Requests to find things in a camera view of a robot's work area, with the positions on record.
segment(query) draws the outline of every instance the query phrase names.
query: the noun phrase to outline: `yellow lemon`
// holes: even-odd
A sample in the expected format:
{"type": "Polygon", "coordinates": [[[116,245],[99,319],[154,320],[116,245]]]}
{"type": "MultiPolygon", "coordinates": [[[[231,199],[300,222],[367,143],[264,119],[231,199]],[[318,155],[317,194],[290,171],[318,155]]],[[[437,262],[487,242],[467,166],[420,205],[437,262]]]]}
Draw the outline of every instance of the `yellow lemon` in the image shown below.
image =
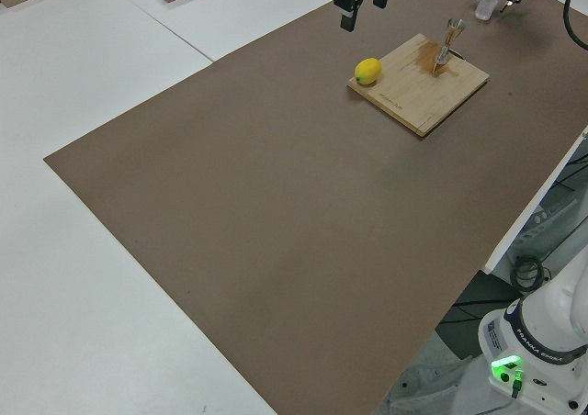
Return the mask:
{"type": "Polygon", "coordinates": [[[365,59],[356,66],[356,80],[359,84],[370,84],[378,80],[382,63],[378,59],[365,59]]]}

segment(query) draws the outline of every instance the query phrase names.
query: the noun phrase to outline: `brown liquid stain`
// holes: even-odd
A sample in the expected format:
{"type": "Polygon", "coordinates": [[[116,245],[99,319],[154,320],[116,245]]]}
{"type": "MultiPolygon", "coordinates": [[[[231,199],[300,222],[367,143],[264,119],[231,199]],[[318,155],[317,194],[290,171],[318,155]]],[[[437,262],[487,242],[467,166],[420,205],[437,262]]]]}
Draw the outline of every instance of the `brown liquid stain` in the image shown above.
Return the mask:
{"type": "Polygon", "coordinates": [[[452,71],[451,68],[447,67],[447,64],[438,64],[435,69],[435,72],[433,73],[433,67],[435,66],[435,56],[440,50],[441,45],[432,40],[426,41],[423,45],[419,47],[418,55],[416,57],[415,62],[421,69],[421,73],[430,73],[434,77],[438,77],[442,73],[449,73],[450,75],[457,77],[458,73],[452,71]]]}

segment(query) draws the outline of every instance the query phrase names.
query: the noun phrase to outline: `brown paper sheet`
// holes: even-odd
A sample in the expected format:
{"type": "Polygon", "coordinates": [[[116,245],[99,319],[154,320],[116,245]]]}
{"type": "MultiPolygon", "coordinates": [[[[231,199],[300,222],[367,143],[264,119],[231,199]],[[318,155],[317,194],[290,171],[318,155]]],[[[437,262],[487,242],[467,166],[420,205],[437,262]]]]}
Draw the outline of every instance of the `brown paper sheet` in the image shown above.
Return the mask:
{"type": "Polygon", "coordinates": [[[562,5],[475,5],[324,6],[46,161],[279,415],[368,415],[586,125],[562,5]],[[491,80],[419,140],[346,81],[450,17],[491,80]]]}

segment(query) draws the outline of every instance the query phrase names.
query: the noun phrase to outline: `green light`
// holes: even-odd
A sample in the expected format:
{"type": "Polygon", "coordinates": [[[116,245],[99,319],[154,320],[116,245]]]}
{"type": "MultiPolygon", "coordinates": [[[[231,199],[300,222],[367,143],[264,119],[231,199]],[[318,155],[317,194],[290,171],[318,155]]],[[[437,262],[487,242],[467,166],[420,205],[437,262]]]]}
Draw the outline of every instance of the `green light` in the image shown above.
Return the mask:
{"type": "Polygon", "coordinates": [[[521,357],[519,357],[518,355],[511,355],[509,357],[504,357],[501,358],[500,360],[494,360],[491,363],[491,366],[493,369],[502,367],[504,365],[509,365],[510,363],[518,363],[521,361],[521,357]]]}

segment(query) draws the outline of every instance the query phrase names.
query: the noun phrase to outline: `wooden cutting board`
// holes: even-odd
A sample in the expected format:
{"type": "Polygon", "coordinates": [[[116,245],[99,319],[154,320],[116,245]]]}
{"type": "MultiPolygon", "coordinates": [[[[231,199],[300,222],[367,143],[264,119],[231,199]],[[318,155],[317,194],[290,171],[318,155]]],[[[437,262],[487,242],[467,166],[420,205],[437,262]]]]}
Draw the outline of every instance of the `wooden cutting board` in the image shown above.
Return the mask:
{"type": "Polygon", "coordinates": [[[423,137],[489,78],[453,54],[432,73],[440,49],[437,42],[417,34],[380,59],[382,73],[374,84],[358,84],[353,77],[347,85],[423,137]]]}

